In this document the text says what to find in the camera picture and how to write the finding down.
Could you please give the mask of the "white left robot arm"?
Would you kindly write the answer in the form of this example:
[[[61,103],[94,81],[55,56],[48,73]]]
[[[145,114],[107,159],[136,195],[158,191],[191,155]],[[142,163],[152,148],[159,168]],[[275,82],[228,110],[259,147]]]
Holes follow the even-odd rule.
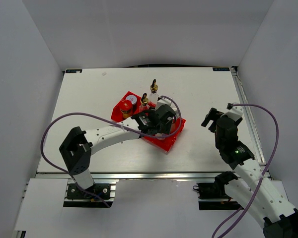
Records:
[[[96,152],[109,146],[156,134],[167,135],[176,119],[176,111],[169,105],[156,110],[146,110],[133,115],[117,126],[109,125],[92,130],[79,126],[70,130],[59,147],[59,152],[69,175],[78,184],[78,192],[85,198],[94,195],[95,185],[89,171],[90,158]]]

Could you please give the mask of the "gold-spout bottle with dark sauce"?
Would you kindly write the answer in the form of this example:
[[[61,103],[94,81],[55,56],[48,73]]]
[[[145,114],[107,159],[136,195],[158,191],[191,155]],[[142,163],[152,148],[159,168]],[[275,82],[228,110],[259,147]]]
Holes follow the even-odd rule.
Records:
[[[157,93],[158,85],[156,84],[156,79],[152,81],[152,84],[150,85],[149,89],[150,89],[149,102],[152,104],[156,104],[159,97]]]

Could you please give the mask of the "orange-labelled spice bottle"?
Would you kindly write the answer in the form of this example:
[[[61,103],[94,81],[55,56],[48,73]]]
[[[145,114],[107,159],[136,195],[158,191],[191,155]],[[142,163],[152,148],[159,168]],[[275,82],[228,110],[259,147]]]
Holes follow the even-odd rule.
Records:
[[[122,100],[119,104],[119,109],[122,113],[123,119],[127,119],[133,114],[133,105],[129,100]]]

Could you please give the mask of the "white-lidded red spice jar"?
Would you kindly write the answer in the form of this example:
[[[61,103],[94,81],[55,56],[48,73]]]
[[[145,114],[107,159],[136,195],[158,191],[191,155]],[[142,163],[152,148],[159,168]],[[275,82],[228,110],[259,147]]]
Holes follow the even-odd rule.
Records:
[[[132,107],[133,107],[133,112],[135,112],[137,110],[137,103],[138,103],[138,98],[135,95],[128,95],[126,97],[126,100],[130,101],[132,103]]]

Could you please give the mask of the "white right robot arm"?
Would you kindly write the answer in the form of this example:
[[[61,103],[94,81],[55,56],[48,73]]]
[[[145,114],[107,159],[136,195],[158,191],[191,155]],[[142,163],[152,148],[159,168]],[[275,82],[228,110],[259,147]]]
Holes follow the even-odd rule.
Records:
[[[244,104],[228,104],[226,113],[211,108],[201,124],[215,135],[215,147],[231,168],[215,177],[215,194],[228,196],[240,205],[240,215],[220,236],[225,237],[249,213],[264,237],[298,238],[298,209],[266,176],[271,161],[262,169],[251,150],[238,139],[243,107]]]

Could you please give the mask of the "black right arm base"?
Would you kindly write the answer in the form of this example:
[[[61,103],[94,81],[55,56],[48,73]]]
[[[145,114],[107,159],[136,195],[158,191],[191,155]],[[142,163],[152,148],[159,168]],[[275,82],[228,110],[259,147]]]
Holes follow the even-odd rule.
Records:
[[[225,194],[216,183],[197,183],[192,189],[198,194],[200,211],[237,210],[242,207]]]

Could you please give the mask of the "silver-lidded clear jar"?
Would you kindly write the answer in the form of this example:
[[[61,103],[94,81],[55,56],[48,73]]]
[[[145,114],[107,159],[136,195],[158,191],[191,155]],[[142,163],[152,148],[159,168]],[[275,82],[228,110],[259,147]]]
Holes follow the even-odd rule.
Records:
[[[158,137],[158,139],[163,139],[162,136],[164,136],[163,133],[157,133],[157,134],[155,135],[155,137]]]

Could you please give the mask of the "gold-spout clear oil bottle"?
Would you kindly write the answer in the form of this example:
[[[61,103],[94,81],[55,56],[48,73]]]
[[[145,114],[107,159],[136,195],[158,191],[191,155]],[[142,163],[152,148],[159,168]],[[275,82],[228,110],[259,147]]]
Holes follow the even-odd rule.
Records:
[[[140,100],[139,113],[148,109],[149,109],[149,100],[147,98],[147,93],[143,93]]]

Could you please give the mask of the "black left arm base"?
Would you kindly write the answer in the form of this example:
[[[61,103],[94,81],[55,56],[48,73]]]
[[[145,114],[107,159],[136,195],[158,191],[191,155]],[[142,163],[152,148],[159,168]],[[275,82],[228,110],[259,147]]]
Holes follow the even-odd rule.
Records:
[[[113,204],[116,182],[114,180],[94,180],[94,185],[82,191],[72,181],[68,181],[63,207],[65,208],[110,208]]]

